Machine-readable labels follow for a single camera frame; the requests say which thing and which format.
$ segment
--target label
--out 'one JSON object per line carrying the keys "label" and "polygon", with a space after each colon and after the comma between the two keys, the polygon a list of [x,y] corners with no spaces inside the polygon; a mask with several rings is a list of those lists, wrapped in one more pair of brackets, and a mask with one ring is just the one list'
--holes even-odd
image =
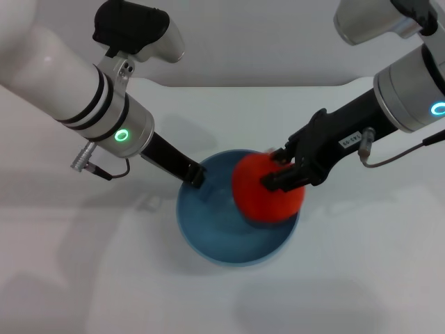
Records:
{"label": "label", "polygon": [[341,139],[339,141],[339,144],[343,146],[343,148],[349,148],[352,145],[360,143],[360,141],[362,141],[362,134],[357,131],[354,134],[351,134],[350,136]]}

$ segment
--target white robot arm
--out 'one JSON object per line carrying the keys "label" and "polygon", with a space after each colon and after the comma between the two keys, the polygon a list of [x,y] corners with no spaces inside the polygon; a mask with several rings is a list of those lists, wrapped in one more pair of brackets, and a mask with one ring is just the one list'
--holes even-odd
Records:
{"label": "white robot arm", "polygon": [[97,12],[93,38],[108,49],[96,67],[57,35],[34,23],[37,0],[0,0],[0,84],[88,140],[72,167],[113,179],[89,159],[96,146],[119,158],[144,159],[199,187],[203,168],[154,131],[152,114],[126,93],[134,61],[175,63],[184,42],[162,10],[109,0]]}

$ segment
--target silver connector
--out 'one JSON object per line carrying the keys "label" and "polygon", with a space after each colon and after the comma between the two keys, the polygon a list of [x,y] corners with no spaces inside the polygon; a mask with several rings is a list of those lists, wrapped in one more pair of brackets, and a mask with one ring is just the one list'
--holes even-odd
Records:
{"label": "silver connector", "polygon": [[88,142],[88,144],[80,151],[77,158],[73,161],[71,168],[77,172],[83,171],[91,159],[92,153],[96,149],[96,143]]}
{"label": "silver connector", "polygon": [[371,149],[375,140],[375,130],[372,127],[367,127],[362,133],[362,142],[358,150],[361,162],[367,162],[371,155]]}

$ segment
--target blue indicator light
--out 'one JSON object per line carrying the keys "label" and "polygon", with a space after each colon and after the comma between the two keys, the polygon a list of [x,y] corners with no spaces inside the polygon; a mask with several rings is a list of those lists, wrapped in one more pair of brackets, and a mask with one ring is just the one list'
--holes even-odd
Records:
{"label": "blue indicator light", "polygon": [[431,107],[431,114],[436,116],[445,115],[445,102],[438,102]]}

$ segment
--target white wall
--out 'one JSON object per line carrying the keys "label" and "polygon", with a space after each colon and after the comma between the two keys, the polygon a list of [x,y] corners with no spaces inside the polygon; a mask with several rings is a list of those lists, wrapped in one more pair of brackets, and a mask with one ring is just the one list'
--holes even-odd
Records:
{"label": "white wall", "polygon": [[[41,0],[39,18],[97,62],[104,51],[91,36],[104,1]],[[420,45],[417,37],[406,41],[393,34],[346,45],[332,23],[339,0],[136,1],[167,11],[187,44],[186,56],[176,65],[151,60],[139,67],[140,76],[163,85],[337,85],[372,76]]]}

